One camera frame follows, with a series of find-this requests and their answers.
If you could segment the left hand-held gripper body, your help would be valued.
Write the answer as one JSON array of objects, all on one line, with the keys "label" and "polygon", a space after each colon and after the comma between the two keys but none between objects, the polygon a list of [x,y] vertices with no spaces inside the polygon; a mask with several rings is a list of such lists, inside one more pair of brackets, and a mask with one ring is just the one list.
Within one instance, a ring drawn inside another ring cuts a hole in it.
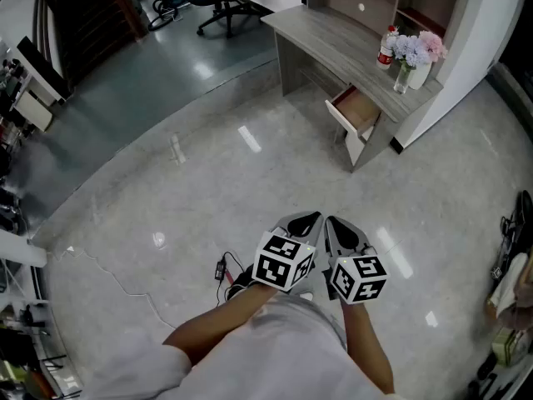
[{"label": "left hand-held gripper body", "polygon": [[263,233],[257,246],[252,278],[287,292],[308,275],[315,257],[316,247],[272,228]]}]

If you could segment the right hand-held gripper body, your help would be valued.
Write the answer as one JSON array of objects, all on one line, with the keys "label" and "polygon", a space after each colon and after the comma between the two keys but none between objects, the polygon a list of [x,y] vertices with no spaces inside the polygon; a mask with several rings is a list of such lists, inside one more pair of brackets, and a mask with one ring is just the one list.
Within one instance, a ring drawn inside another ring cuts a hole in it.
[{"label": "right hand-held gripper body", "polygon": [[334,259],[330,285],[348,305],[377,299],[388,279],[388,270],[372,246],[351,256]]}]

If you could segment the white-fronted desk drawer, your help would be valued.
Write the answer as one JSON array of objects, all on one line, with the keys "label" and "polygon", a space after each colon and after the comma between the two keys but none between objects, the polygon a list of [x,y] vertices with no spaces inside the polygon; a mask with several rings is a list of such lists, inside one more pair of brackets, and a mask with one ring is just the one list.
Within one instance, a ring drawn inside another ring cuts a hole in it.
[{"label": "white-fronted desk drawer", "polygon": [[380,108],[353,85],[325,104],[339,124],[358,138],[368,139],[381,114]]}]

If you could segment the person's left forearm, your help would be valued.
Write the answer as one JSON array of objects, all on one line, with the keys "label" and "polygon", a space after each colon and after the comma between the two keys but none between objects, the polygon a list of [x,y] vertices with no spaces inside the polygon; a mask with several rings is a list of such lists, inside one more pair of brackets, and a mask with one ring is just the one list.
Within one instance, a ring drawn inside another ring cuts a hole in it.
[{"label": "person's left forearm", "polygon": [[230,301],[209,310],[176,328],[163,342],[177,348],[197,365],[228,333],[253,317],[278,291],[255,284]]}]

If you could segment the person's right forearm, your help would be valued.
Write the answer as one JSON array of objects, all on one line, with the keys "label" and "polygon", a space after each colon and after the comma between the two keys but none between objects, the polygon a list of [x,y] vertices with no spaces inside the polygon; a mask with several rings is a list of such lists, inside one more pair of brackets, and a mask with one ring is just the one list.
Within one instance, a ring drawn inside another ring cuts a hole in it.
[{"label": "person's right forearm", "polygon": [[389,359],[378,340],[365,305],[341,302],[341,309],[348,355],[384,394],[395,393]]}]

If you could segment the grey wooden desk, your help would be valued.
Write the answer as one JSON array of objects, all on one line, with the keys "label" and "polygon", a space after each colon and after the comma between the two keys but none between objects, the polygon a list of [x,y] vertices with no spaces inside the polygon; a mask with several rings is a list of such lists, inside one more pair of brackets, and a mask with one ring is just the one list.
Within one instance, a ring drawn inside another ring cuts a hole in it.
[{"label": "grey wooden desk", "polygon": [[[429,77],[418,90],[395,92],[399,67],[381,70],[376,65],[377,35],[330,8],[300,5],[274,12],[262,21],[275,33],[283,94],[312,82],[332,100],[353,85],[380,108],[366,146],[356,165],[351,164],[354,170],[385,150],[402,123],[442,89]],[[347,131],[336,122],[335,139],[345,143]]]}]

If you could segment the person's white shirt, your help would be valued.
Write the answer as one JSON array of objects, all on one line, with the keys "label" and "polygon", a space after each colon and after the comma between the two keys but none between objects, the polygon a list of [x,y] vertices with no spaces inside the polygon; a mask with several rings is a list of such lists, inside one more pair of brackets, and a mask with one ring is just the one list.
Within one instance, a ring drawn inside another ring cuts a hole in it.
[{"label": "person's white shirt", "polygon": [[82,400],[404,400],[353,362],[312,302],[277,295],[199,363],[177,347],[133,342],[95,372]]}]

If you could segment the white cloth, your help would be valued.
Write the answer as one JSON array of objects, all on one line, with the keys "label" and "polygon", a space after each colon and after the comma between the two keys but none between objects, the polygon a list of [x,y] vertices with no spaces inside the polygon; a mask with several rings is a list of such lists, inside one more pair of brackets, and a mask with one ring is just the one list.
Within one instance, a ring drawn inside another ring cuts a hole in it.
[{"label": "white cloth", "polygon": [[495,318],[498,318],[507,308],[516,304],[517,295],[515,289],[528,261],[529,257],[526,253],[517,254],[513,258],[506,275],[489,297],[487,304]]}]

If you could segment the clear glass vase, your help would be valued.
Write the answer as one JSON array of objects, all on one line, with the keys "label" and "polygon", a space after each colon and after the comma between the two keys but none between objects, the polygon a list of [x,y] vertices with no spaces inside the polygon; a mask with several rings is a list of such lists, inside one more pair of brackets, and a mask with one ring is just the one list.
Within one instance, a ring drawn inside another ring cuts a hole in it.
[{"label": "clear glass vase", "polygon": [[410,66],[407,61],[402,61],[401,66],[398,72],[398,75],[396,77],[395,85],[394,85],[394,91],[399,94],[405,94],[408,87],[409,87],[409,78],[411,75],[411,72],[413,71],[413,67]]}]

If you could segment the black equipment pile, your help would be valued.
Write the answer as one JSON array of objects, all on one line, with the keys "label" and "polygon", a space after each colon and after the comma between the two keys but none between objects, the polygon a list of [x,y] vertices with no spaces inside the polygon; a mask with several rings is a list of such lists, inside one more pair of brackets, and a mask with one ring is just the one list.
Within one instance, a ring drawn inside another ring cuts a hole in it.
[{"label": "black equipment pile", "polygon": [[502,243],[496,266],[506,273],[518,253],[533,247],[533,199],[526,190],[518,193],[511,216],[501,218],[500,230]]}]

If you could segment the white ceramic vase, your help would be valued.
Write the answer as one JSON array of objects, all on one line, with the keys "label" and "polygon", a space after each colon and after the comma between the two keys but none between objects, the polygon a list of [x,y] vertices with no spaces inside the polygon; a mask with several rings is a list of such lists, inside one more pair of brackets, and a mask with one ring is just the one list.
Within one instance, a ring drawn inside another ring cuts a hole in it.
[{"label": "white ceramic vase", "polygon": [[416,68],[412,68],[408,77],[408,86],[411,89],[418,90],[426,81],[430,70],[432,62],[421,64]]}]

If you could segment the clear red-capped water bottle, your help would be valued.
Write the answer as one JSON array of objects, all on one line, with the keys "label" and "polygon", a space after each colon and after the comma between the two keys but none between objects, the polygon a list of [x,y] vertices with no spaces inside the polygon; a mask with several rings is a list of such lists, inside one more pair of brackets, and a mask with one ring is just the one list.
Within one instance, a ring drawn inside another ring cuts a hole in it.
[{"label": "clear red-capped water bottle", "polygon": [[387,70],[393,59],[393,51],[391,45],[396,41],[399,32],[397,27],[390,25],[386,33],[381,38],[380,50],[377,55],[376,65],[381,70]]}]

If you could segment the cluttered metal shelf rack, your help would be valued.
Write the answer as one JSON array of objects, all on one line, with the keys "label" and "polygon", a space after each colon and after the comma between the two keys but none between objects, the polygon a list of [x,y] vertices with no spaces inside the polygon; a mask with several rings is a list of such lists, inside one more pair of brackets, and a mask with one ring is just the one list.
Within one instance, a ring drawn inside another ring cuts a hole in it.
[{"label": "cluttered metal shelf rack", "polygon": [[0,258],[0,397],[80,400],[42,269]]}]

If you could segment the dark brown wooden door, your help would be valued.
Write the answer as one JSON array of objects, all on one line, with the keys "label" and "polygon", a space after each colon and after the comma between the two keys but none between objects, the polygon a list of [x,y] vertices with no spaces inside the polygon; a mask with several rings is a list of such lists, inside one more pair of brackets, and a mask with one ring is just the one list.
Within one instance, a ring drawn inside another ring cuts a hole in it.
[{"label": "dark brown wooden door", "polygon": [[56,0],[55,19],[59,59],[71,88],[147,35],[134,0]]}]

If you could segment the cluttered dark workbench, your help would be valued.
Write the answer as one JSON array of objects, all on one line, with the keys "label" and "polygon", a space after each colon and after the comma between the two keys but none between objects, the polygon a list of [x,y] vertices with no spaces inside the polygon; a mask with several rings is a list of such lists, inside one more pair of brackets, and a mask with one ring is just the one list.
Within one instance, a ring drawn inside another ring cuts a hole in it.
[{"label": "cluttered dark workbench", "polygon": [[0,228],[14,234],[22,224],[20,197],[8,191],[5,182],[27,134],[28,122],[15,108],[24,73],[16,58],[0,63]]}]

